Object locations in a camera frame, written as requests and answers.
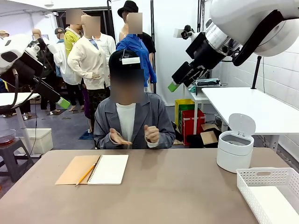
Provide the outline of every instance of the open spiral notebook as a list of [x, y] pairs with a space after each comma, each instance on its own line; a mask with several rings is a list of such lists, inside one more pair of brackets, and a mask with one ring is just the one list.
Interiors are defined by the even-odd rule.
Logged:
[[95, 167], [80, 184], [121, 184], [127, 161], [128, 155], [76, 156], [55, 184], [76, 184], [94, 163]]

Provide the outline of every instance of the purple pants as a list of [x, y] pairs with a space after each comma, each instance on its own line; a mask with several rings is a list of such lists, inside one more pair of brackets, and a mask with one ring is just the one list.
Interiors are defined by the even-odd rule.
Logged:
[[90, 119], [90, 108], [89, 108], [89, 100], [88, 100], [88, 93], [87, 93], [87, 89], [82, 88], [82, 94], [84, 97], [84, 114], [85, 116]]

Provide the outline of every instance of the black cap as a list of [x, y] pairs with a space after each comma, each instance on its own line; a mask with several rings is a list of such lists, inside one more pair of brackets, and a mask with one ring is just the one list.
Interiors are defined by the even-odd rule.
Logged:
[[55, 29], [55, 34], [60, 34], [60, 33], [63, 33], [63, 34], [64, 34], [64, 29], [63, 29], [63, 28], [60, 28], [60, 27], [56, 28], [56, 29]]
[[118, 50], [110, 56], [109, 69], [111, 81], [144, 81], [144, 72], [141, 69], [140, 63], [122, 64], [123, 58], [133, 57], [138, 57], [138, 55], [131, 50]]
[[126, 11], [128, 13], [138, 13], [138, 6], [133, 1], [126, 1], [125, 5], [120, 8], [117, 13], [122, 18], [122, 12]]

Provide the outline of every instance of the small white bin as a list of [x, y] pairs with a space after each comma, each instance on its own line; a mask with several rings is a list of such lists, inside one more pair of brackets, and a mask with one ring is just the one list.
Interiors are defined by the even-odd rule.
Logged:
[[[35, 154], [45, 154], [53, 148], [52, 141], [52, 129], [51, 128], [27, 128], [27, 132], [30, 138], [31, 146], [33, 146], [34, 141], [36, 142], [33, 147], [33, 152]], [[28, 148], [24, 137], [19, 137], [24, 143], [28, 152], [31, 152], [31, 148]], [[25, 153], [22, 148], [19, 148], [20, 153]]]
[[[260, 224], [273, 224], [250, 187], [276, 187], [299, 214], [299, 174], [292, 168], [237, 169], [237, 186]], [[280, 216], [287, 222], [287, 217]]]

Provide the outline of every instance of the blank white page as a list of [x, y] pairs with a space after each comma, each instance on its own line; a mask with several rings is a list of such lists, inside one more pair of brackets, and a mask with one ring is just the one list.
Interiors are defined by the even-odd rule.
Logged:
[[121, 184], [129, 155], [103, 155], [88, 184]]
[[299, 215], [277, 187], [250, 187], [273, 224], [297, 224]]

